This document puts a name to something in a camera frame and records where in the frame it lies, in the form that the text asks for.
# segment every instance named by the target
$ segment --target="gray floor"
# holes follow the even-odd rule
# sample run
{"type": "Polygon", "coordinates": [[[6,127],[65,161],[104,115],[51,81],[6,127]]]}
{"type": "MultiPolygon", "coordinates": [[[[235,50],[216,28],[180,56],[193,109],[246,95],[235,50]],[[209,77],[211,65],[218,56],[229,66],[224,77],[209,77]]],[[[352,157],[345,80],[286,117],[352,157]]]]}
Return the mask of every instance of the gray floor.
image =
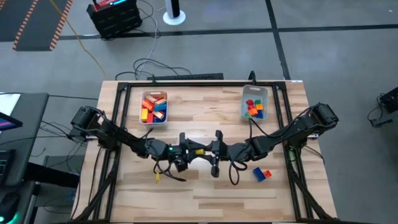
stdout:
{"type": "MultiPolygon", "coordinates": [[[[85,12],[89,2],[75,1],[68,16],[81,35],[96,33],[85,12]]],[[[155,9],[164,5],[162,0],[149,2],[155,9]]],[[[138,4],[149,12],[145,3],[138,4]]],[[[271,27],[264,0],[181,0],[181,5],[187,21],[167,26],[161,19],[164,11],[160,11],[155,16],[160,31],[271,27]]],[[[398,19],[396,1],[278,0],[272,5],[278,27],[394,24],[398,19]]],[[[153,32],[154,25],[146,19],[141,29],[153,32]]],[[[65,26],[62,35],[72,35],[72,31],[65,26]]],[[[291,78],[305,82],[311,104],[329,103],[341,120],[337,128],[320,138],[338,216],[357,222],[396,223],[397,125],[374,129],[366,115],[376,106],[378,94],[398,84],[398,30],[292,32],[280,37],[291,78]]],[[[150,37],[84,40],[84,45],[113,79],[119,72],[132,70],[136,59],[147,57],[153,41],[150,37]]],[[[0,91],[98,97],[104,77],[77,41],[60,41],[53,52],[15,52],[11,48],[10,42],[0,43],[0,91]]],[[[246,79],[250,70],[261,79],[283,79],[274,38],[268,33],[161,37],[152,58],[193,73],[223,72],[226,79],[246,79]]],[[[151,66],[146,70],[171,75],[151,66]]],[[[95,104],[51,98],[44,120],[68,125],[80,106],[95,104]]],[[[44,147],[43,156],[32,161],[42,163],[44,155],[64,156],[73,144],[41,139],[33,154],[44,147]]],[[[40,211],[36,223],[62,217],[67,215],[40,211]]]]}

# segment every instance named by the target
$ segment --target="table leg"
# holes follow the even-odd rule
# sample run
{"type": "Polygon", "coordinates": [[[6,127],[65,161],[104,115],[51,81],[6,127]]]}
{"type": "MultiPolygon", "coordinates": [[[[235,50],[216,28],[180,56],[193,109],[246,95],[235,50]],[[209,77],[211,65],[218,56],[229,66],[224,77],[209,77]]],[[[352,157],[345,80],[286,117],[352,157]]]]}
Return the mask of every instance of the table leg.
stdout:
{"type": "Polygon", "coordinates": [[[78,175],[69,174],[31,162],[27,164],[24,179],[71,188],[77,188],[79,184],[78,175]]]}

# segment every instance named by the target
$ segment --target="clear plastic container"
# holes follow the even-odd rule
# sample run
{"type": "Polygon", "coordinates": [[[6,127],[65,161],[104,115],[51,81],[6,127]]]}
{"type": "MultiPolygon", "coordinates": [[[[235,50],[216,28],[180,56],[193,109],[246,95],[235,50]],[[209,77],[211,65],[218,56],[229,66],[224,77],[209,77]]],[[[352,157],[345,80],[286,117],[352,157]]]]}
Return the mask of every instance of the clear plastic container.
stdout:
{"type": "Polygon", "coordinates": [[[139,118],[138,118],[139,122],[141,124],[143,124],[147,128],[162,128],[162,127],[165,127],[167,125],[167,115],[168,115],[168,113],[169,113],[169,101],[168,101],[168,98],[167,98],[167,92],[166,91],[163,91],[163,90],[160,90],[160,91],[159,90],[157,90],[157,91],[144,91],[142,93],[140,112],[139,112],[139,118]],[[142,102],[145,100],[145,96],[146,95],[150,95],[150,96],[153,96],[153,97],[163,97],[163,98],[165,98],[167,100],[167,102],[166,102],[166,104],[167,104],[166,105],[166,114],[164,115],[165,116],[164,122],[162,122],[162,123],[145,123],[145,122],[141,121],[142,102]]]}
{"type": "Polygon", "coordinates": [[[268,118],[268,90],[263,86],[252,86],[245,85],[242,90],[242,102],[241,102],[241,120],[247,121],[248,118],[245,116],[248,112],[247,100],[261,100],[262,107],[262,118],[251,117],[255,121],[264,121],[268,118]]]}

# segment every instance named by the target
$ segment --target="blue block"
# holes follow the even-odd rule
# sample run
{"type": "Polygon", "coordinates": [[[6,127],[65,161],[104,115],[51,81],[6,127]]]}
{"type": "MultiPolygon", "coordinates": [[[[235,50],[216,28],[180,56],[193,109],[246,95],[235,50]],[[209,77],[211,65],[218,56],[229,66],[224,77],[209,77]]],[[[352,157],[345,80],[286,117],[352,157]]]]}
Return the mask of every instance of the blue block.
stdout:
{"type": "Polygon", "coordinates": [[[259,118],[259,119],[262,119],[263,118],[263,115],[262,115],[262,111],[261,110],[257,110],[257,115],[256,115],[256,118],[259,118]]]}
{"type": "Polygon", "coordinates": [[[155,111],[162,111],[166,110],[167,108],[167,103],[161,104],[161,105],[155,105],[155,111]]]}
{"type": "Polygon", "coordinates": [[[260,167],[257,167],[253,170],[254,175],[257,177],[257,180],[259,182],[263,181],[266,179],[266,176],[262,173],[260,167]]]}

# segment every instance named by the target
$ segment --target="wooden table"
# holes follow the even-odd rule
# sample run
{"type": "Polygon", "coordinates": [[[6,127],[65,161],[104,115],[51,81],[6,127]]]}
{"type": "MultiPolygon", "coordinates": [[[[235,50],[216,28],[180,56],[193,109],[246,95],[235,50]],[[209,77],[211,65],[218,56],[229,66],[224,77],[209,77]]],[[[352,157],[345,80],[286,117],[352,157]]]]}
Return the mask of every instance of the wooden table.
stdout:
{"type": "MultiPolygon", "coordinates": [[[[99,96],[98,108],[104,110],[109,119],[113,111],[117,85],[118,82],[104,82],[99,96]]],[[[308,107],[304,85],[302,82],[290,81],[286,81],[286,85],[292,114],[295,117],[308,107]]],[[[242,87],[162,87],[159,89],[166,90],[169,95],[169,122],[165,129],[156,129],[150,137],[177,144],[179,133],[185,132],[186,138],[209,144],[211,140],[215,140],[217,129],[223,132],[226,144],[243,142],[249,137],[248,124],[239,120],[242,87]]],[[[134,87],[129,102],[126,127],[135,136],[142,136],[147,131],[139,123],[140,100],[144,90],[156,90],[156,88],[134,87]]],[[[269,117],[265,123],[261,124],[261,127],[265,132],[272,133],[278,130],[279,126],[271,88],[268,92],[269,117]]],[[[282,103],[284,122],[287,122],[281,94],[279,98],[282,103]]],[[[121,114],[122,108],[123,102],[118,114],[121,114]]],[[[256,128],[253,130],[253,136],[261,134],[256,128]]],[[[318,141],[309,140],[308,145],[320,152],[318,141]]],[[[80,201],[75,217],[88,204],[98,150],[97,142],[88,144],[81,172],[80,201]]],[[[104,152],[101,153],[96,166],[93,194],[98,187],[103,156],[104,152]]],[[[335,206],[322,160],[303,149],[302,161],[309,191],[325,211],[335,217],[335,206]]],[[[173,172],[176,176],[187,179],[187,182],[177,182],[162,175],[158,184],[155,184],[155,175],[152,172],[154,164],[152,159],[138,158],[129,147],[123,146],[114,195],[112,222],[295,220],[281,144],[276,146],[265,159],[249,162],[248,169],[240,172],[240,183],[237,186],[229,182],[229,162],[220,162],[220,177],[217,179],[211,176],[211,166],[207,161],[196,159],[189,165],[188,170],[182,173],[173,172]],[[272,177],[259,183],[252,173],[256,167],[270,170],[272,177]]],[[[102,199],[99,217],[104,217],[107,198],[108,191],[102,199]]],[[[305,217],[305,207],[299,190],[298,199],[302,216],[305,217]]]]}

